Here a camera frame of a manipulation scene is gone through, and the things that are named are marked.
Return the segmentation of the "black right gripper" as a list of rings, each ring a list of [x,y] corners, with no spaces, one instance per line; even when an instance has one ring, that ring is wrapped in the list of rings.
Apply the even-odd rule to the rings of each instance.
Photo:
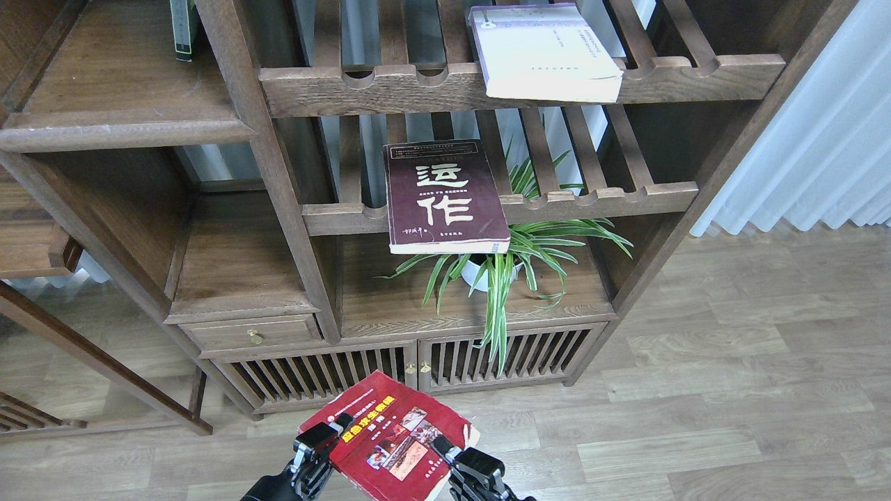
[[[477,450],[462,450],[445,435],[432,441],[432,448],[449,465],[449,491],[455,500],[518,500],[503,481],[504,463]]]

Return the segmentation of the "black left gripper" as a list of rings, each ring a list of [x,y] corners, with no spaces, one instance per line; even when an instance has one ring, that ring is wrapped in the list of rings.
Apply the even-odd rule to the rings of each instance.
[[[332,424],[316,424],[294,440],[295,457],[285,471],[287,500],[315,500],[330,479],[330,453],[354,423],[341,413]]]

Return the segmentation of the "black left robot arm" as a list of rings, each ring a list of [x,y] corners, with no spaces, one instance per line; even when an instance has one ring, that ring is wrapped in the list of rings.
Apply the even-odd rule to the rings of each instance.
[[[261,477],[242,500],[315,500],[331,478],[330,453],[353,424],[341,413],[331,424],[316,424],[294,440],[295,456],[276,476]]]

